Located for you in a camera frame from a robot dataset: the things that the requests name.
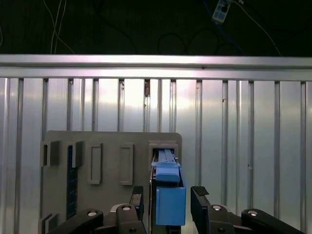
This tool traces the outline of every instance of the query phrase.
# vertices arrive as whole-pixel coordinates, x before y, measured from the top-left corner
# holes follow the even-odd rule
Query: corrugated metal wall
[[[312,83],[1,78],[2,234],[37,233],[48,130],[180,133],[188,186],[312,234]]]

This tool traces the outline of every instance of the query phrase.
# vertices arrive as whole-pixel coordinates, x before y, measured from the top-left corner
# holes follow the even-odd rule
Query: rectangular slot
[[[133,144],[121,145],[119,152],[119,180],[122,185],[133,183]]]
[[[45,232],[49,233],[54,228],[58,226],[58,215],[51,215],[46,221],[45,221]]]
[[[78,169],[73,167],[74,147],[68,146],[67,149],[67,195],[66,195],[66,220],[77,213],[77,187]]]
[[[59,141],[41,143],[40,165],[57,166],[59,164]]]
[[[43,146],[43,166],[46,166],[48,162],[48,146]]]
[[[102,145],[100,147],[91,147],[89,160],[89,184],[100,184],[102,176]]]
[[[83,141],[73,142],[69,146],[73,149],[72,167],[80,167],[82,165]]]
[[[38,234],[46,234],[45,222],[52,216],[52,214],[47,215],[46,217],[39,220],[38,224]]]

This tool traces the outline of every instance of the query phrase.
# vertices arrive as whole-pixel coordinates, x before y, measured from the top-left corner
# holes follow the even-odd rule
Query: gray plastic panel
[[[128,203],[133,187],[141,185],[147,223],[151,142],[174,145],[182,163],[181,141],[177,133],[47,132],[43,144],[59,142],[58,154],[50,154],[58,158],[58,164],[45,164],[42,170],[39,233],[42,220],[50,214],[58,215],[58,224],[66,220],[69,146],[73,147],[71,166],[78,167],[77,212],[96,208],[108,213],[112,206]]]

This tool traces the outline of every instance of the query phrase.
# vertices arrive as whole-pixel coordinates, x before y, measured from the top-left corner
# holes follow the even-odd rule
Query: vertical rib
[[[48,85],[49,80],[44,79],[42,84],[42,117],[41,117],[41,140],[44,140],[47,131],[47,110],[48,110]],[[40,167],[40,204],[42,204],[42,183],[43,183],[43,169]],[[42,217],[42,207],[39,208],[39,217]]]
[[[176,81],[170,83],[170,109],[169,109],[169,129],[171,133],[176,132]]]
[[[20,223],[20,170],[21,170],[21,138],[23,121],[23,92],[24,80],[19,79],[18,112],[17,112],[17,138],[16,138],[16,165],[15,165],[15,201],[14,201],[14,234],[19,233]]]
[[[125,81],[119,81],[118,88],[118,132],[123,132],[124,123],[124,109],[125,109]]]
[[[196,83],[196,152],[195,184],[201,186],[201,136],[202,136],[202,82]]]
[[[221,204],[227,205],[228,194],[228,115],[229,115],[228,82],[222,85],[222,156],[221,156]]]
[[[93,80],[92,131],[98,130],[98,79]]]
[[[242,111],[242,92],[241,92],[241,88],[242,88],[242,82],[241,81],[237,81],[236,82],[236,114],[237,114],[237,118],[236,118],[236,200],[235,200],[235,207],[236,207],[236,211],[235,214],[239,214],[239,188],[240,188],[240,176],[239,176],[239,172],[240,172],[240,167],[239,167],[239,153],[240,153],[240,137],[241,137],[241,111]]]
[[[300,230],[307,231],[307,84],[301,84],[301,124],[300,124]]]
[[[150,131],[150,116],[151,116],[151,95],[150,95],[150,80],[144,81],[144,114],[143,114],[143,131]]]
[[[280,82],[275,83],[274,101],[274,217],[279,218],[279,194],[280,194],[280,133],[281,133],[281,113],[280,113]]]
[[[68,87],[67,87],[67,125],[66,130],[73,129],[73,101],[74,101],[74,80],[68,79]]]
[[[1,191],[6,191],[6,181],[7,181],[7,148],[8,148],[8,120],[9,120],[9,102],[10,102],[10,79],[5,78],[4,84],[4,102],[3,102],[3,132],[2,134],[2,181],[0,181]],[[0,205],[2,209],[0,210],[0,231],[5,233],[6,226],[6,192],[2,193]]]
[[[158,100],[157,100],[157,130],[161,132],[161,117],[162,117],[162,80],[158,80]]]
[[[249,83],[249,158],[248,158],[248,200],[247,207],[254,206],[254,83]]]

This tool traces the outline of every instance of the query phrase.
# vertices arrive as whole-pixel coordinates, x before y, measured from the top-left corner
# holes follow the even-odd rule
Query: dark background
[[[283,56],[312,56],[311,0],[245,2],[269,27],[298,31],[269,29],[253,9],[244,7],[268,31]],[[207,3],[213,13],[217,0]],[[59,0],[46,0],[46,4],[55,19]],[[50,53],[53,25],[43,0],[0,0],[0,24],[1,54]],[[247,56],[278,56],[263,31],[234,4],[221,28]],[[242,54],[212,23],[202,0],[67,0],[59,37],[76,54]],[[56,53],[71,51],[58,42]]]

